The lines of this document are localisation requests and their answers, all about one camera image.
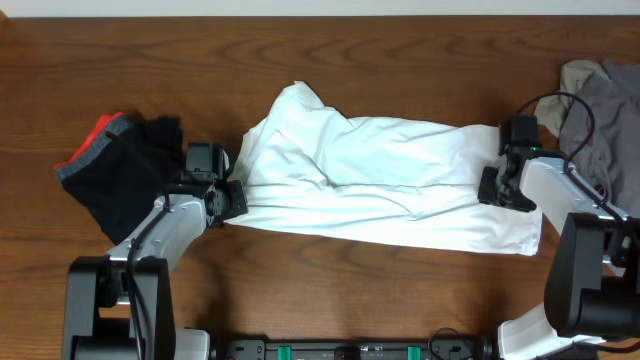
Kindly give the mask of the olive grey garment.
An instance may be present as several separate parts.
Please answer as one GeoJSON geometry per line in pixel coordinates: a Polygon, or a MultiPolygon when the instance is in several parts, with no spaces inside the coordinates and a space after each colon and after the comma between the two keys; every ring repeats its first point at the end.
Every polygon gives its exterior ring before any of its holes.
{"type": "MultiPolygon", "coordinates": [[[[609,75],[599,63],[590,60],[570,61],[560,69],[558,92],[576,95],[593,76],[610,81],[609,75]]],[[[542,98],[536,104],[534,115],[540,125],[545,126],[554,137],[558,138],[572,102],[570,97],[564,95],[542,98]]]]}

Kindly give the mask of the folded black garment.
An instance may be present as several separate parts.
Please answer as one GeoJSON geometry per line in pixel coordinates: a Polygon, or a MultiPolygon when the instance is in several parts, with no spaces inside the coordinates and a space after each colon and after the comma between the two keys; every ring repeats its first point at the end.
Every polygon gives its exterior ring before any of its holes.
{"type": "Polygon", "coordinates": [[[148,216],[163,186],[178,177],[185,162],[179,118],[124,114],[134,127],[120,135],[107,132],[111,142],[100,155],[59,181],[115,245],[148,216]]]}

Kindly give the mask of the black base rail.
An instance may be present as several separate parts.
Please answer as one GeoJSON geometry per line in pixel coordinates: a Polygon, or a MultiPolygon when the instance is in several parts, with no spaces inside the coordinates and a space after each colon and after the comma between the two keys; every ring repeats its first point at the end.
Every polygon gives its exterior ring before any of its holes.
{"type": "Polygon", "coordinates": [[[223,360],[496,360],[489,337],[474,337],[450,329],[416,339],[272,340],[246,337],[228,341],[218,350],[223,360]]]}

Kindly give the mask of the dark grey garment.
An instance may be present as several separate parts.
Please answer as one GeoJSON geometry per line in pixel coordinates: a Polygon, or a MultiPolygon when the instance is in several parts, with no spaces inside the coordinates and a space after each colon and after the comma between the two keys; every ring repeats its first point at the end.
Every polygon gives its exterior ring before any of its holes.
{"type": "Polygon", "coordinates": [[[572,163],[598,193],[639,216],[639,66],[575,60],[561,69],[561,85],[583,99],[595,130],[572,163]]]}

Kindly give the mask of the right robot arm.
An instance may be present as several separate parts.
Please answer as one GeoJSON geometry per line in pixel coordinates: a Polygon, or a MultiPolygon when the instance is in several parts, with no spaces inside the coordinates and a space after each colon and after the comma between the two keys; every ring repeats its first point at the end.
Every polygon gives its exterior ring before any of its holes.
{"type": "Polygon", "coordinates": [[[560,236],[543,302],[502,323],[479,359],[596,359],[632,353],[639,337],[639,221],[599,195],[560,153],[503,150],[484,168],[478,200],[541,211],[560,236]]]}

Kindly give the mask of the white t-shirt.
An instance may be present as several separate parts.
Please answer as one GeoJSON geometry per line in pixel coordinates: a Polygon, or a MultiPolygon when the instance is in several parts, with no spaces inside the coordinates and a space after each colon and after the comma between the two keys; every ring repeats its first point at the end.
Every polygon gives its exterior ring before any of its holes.
{"type": "Polygon", "coordinates": [[[493,126],[343,116],[305,83],[243,137],[235,224],[396,246],[532,256],[542,215],[481,204],[493,126]]]}

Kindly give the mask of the folded red garment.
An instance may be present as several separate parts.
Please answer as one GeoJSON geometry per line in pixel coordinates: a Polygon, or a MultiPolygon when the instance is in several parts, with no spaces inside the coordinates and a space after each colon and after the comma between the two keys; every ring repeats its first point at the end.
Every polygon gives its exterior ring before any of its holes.
{"type": "Polygon", "coordinates": [[[87,149],[94,143],[95,139],[98,135],[116,118],[123,116],[123,112],[116,112],[114,114],[104,114],[102,115],[97,123],[95,124],[94,129],[87,135],[83,144],[74,152],[74,154],[67,160],[61,163],[57,163],[54,166],[54,169],[57,170],[63,166],[71,164],[73,161],[78,159],[87,149]]]}

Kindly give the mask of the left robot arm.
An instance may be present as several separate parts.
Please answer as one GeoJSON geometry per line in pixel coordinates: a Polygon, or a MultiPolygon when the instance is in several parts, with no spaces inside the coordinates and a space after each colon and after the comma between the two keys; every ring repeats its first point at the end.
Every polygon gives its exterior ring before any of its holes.
{"type": "Polygon", "coordinates": [[[191,173],[106,255],[77,258],[67,274],[63,358],[214,358],[207,331],[176,326],[170,273],[194,240],[247,211],[241,181],[191,173]]]}

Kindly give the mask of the folded grey garment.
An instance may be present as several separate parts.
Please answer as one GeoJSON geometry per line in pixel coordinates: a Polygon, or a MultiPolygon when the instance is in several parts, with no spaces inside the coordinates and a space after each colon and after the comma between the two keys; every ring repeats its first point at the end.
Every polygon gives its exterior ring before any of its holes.
{"type": "Polygon", "coordinates": [[[110,138],[107,136],[107,132],[113,133],[115,135],[120,135],[133,127],[133,121],[125,114],[114,119],[98,135],[94,143],[87,149],[87,151],[84,152],[78,159],[73,161],[71,164],[63,166],[57,170],[54,169],[57,180],[62,182],[66,178],[72,176],[73,174],[77,173],[78,171],[88,166],[91,162],[93,162],[111,142],[110,138]]]}

